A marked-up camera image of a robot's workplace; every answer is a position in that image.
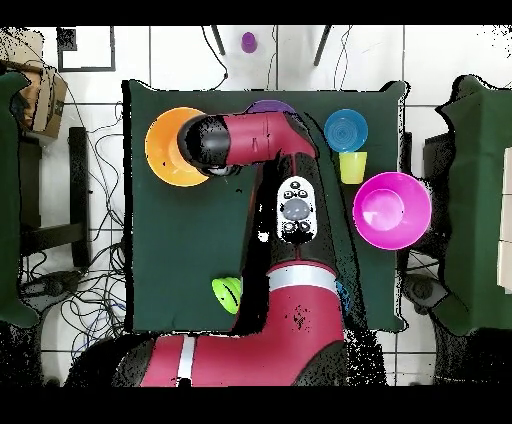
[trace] green toy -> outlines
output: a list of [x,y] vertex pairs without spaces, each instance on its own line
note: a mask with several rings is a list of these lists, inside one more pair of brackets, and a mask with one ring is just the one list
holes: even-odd
[[238,278],[216,278],[212,281],[212,288],[215,296],[224,309],[230,314],[235,315],[240,306],[240,296],[242,294],[242,284]]

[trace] green tablecloth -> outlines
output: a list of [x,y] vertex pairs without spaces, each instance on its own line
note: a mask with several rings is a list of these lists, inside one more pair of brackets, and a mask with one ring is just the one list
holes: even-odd
[[[161,113],[175,107],[188,106],[208,114],[236,113],[261,99],[290,104],[303,117],[319,147],[337,265],[355,301],[353,315],[356,320],[364,319],[364,309],[358,307],[357,269],[335,173],[337,159],[331,159],[322,133],[305,113],[323,128],[328,116],[338,109],[359,111],[369,126],[364,147],[368,152],[366,178],[396,170],[398,102],[405,97],[405,83],[388,84],[380,92],[361,93],[179,92],[156,91],[138,81],[129,81],[123,85],[123,93],[125,111],[130,110],[129,116],[125,114],[125,136],[131,135],[131,140],[127,138],[127,143],[131,143],[127,147],[131,145],[132,149],[135,331],[227,331],[231,328],[234,316],[215,298],[211,281],[218,276],[239,275],[255,175],[254,167],[245,167],[238,176],[210,178],[196,187],[168,185],[153,174],[146,162],[144,139],[149,126]],[[356,189],[344,187],[349,216]],[[352,224],[351,229],[368,326],[385,331],[403,329],[402,320],[394,314],[395,253],[370,246]]]
[[452,294],[434,309],[454,334],[512,329],[512,295],[497,285],[503,155],[512,146],[512,92],[486,88],[474,76],[456,81],[440,109],[455,132],[449,171],[452,235],[445,282]]
[[0,321],[31,327],[37,313],[18,298],[20,276],[20,180],[18,126],[11,99],[29,81],[18,72],[0,76]]

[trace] magenta bowl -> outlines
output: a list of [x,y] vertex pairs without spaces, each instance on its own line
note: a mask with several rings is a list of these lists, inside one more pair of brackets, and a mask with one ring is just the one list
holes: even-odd
[[368,243],[399,250],[415,243],[427,230],[432,204],[419,181],[401,172],[383,172],[356,193],[352,216]]

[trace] metal stand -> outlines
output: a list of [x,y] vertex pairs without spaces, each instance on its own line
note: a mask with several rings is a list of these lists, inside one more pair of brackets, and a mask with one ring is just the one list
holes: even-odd
[[[222,40],[220,39],[219,30],[217,29],[217,25],[210,25],[213,31],[213,36],[215,37],[215,41],[217,42],[217,47],[219,48],[219,52],[222,56],[226,54],[224,50],[224,45],[222,44]],[[318,66],[320,63],[320,59],[322,57],[322,53],[324,51],[325,43],[327,41],[327,37],[329,37],[329,32],[331,32],[332,25],[326,25],[324,27],[324,33],[322,34],[322,38],[320,40],[320,44],[318,45],[318,49],[316,51],[314,65]]]
[[73,265],[88,267],[89,179],[87,177],[87,134],[85,128],[69,129],[70,224],[28,228],[21,234],[21,254],[33,253],[71,243]]
[[212,27],[213,36],[215,37],[215,41],[217,42],[217,47],[219,48],[219,52],[222,56],[226,54],[224,50],[224,45],[222,44],[222,40],[220,39],[219,30],[217,29],[217,25],[210,25]]
[[327,41],[327,37],[329,37],[331,28],[332,28],[332,25],[326,25],[324,27],[324,33],[322,34],[322,38],[320,39],[320,44],[318,45],[318,49],[316,51],[315,61],[313,62],[313,65],[315,65],[315,66],[318,66],[318,64],[320,63],[322,53],[324,52],[325,43]]

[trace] white tile floor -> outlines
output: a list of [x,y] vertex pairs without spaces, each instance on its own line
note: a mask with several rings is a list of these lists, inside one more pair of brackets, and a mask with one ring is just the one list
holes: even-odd
[[[332,89],[336,62],[341,51],[340,37],[348,26],[334,26],[322,60],[313,66],[323,26],[279,26],[278,61],[272,40],[272,25],[219,26],[226,49],[221,57],[228,69],[229,78],[221,90],[276,88],[276,62],[279,68],[280,90]],[[44,60],[57,65],[56,29],[38,28],[44,37]],[[240,48],[241,35],[252,31],[258,41],[258,49],[247,55]],[[105,34],[105,28],[92,33]],[[100,56],[105,56],[108,40],[87,36],[91,30],[77,28],[78,52],[64,52],[64,66],[104,66]],[[206,28],[210,43],[217,46],[210,28]],[[347,43],[348,64],[341,57],[337,72],[336,88],[340,88],[345,66],[346,90],[379,90],[391,80],[405,80],[411,85],[406,99],[406,130],[413,133],[413,164],[416,176],[422,175],[421,149],[425,138],[447,130],[443,119],[434,107],[445,103],[451,94],[451,85],[462,74],[475,73],[488,83],[503,87],[512,80],[510,60],[510,35],[508,30],[492,26],[359,26],[353,27]],[[102,53],[87,61],[83,52]],[[68,72],[63,73],[78,106],[74,106],[69,92],[58,140],[45,144],[41,166],[41,213],[43,225],[69,222],[69,165],[67,135],[71,126],[80,126],[80,118],[89,130],[116,122],[116,102],[121,101],[121,81],[138,79],[158,89],[208,89],[216,86],[224,70],[217,63],[205,44],[200,27],[115,27],[115,72]],[[112,197],[117,213],[124,216],[122,123],[90,135],[95,143],[101,136],[99,150],[117,169],[120,181]],[[91,172],[101,180],[99,168],[90,152]],[[103,166],[109,190],[115,184],[115,173]],[[105,195],[99,184],[91,179],[91,238],[93,251],[111,243],[111,232],[95,231],[105,215]],[[119,241],[121,231],[115,223],[113,240]],[[67,246],[48,251],[49,260],[41,267],[42,272],[71,267]],[[30,262],[35,264],[40,255]],[[106,269],[106,258],[95,264],[94,269]],[[435,341],[432,324],[428,318],[417,315],[412,305],[403,300],[401,314],[407,320],[406,331],[395,335],[379,333],[378,340],[384,352],[388,382],[390,385],[407,385],[417,381],[429,384],[435,362]],[[77,330],[70,327],[60,316],[60,307],[54,307],[46,319],[43,332],[43,367],[47,375],[64,380],[71,364],[70,351]]]

